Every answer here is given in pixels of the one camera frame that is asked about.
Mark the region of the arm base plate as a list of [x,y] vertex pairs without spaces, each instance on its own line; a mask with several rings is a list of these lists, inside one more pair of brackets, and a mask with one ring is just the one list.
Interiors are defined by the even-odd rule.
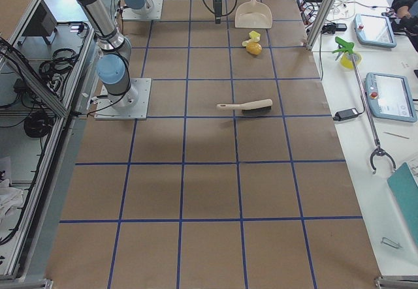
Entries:
[[119,97],[108,96],[106,87],[102,85],[101,94],[106,95],[98,101],[99,111],[94,113],[94,118],[100,120],[145,120],[148,114],[151,78],[131,78],[131,88],[117,103]]
[[128,22],[160,20],[164,0],[124,0],[122,17]]

